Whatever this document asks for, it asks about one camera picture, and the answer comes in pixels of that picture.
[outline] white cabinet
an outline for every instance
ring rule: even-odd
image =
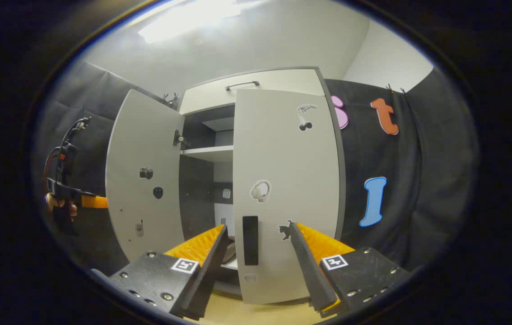
[[[260,85],[224,89],[247,81]],[[217,113],[226,109],[231,113]],[[210,119],[195,119],[199,116]],[[219,131],[216,146],[182,150],[174,145],[176,130],[186,138],[184,118]],[[128,93],[110,138],[106,192],[114,231],[130,261],[146,250],[167,251],[184,241],[180,155],[213,162],[214,170],[225,175],[225,186],[233,187],[221,189],[233,204],[214,202],[222,216],[213,223],[225,220],[235,234],[237,259],[226,267],[238,269],[244,302],[308,296],[291,242],[283,240],[279,226],[291,220],[339,238],[345,196],[340,130],[318,69],[253,72],[208,82],[186,90],[179,112],[137,91]],[[138,177],[142,167],[153,168],[151,180]],[[152,193],[155,186],[163,188],[159,199]],[[252,242],[244,236],[246,216],[258,218]]]

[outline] cabinet handle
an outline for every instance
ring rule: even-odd
[[[253,84],[255,84],[256,86],[260,86],[260,82],[257,82],[257,81],[254,81],[254,82],[241,82],[241,83],[231,84],[230,86],[226,86],[224,89],[225,89],[226,91],[230,91],[230,87],[240,86],[240,84],[248,84],[248,83],[253,83]]]

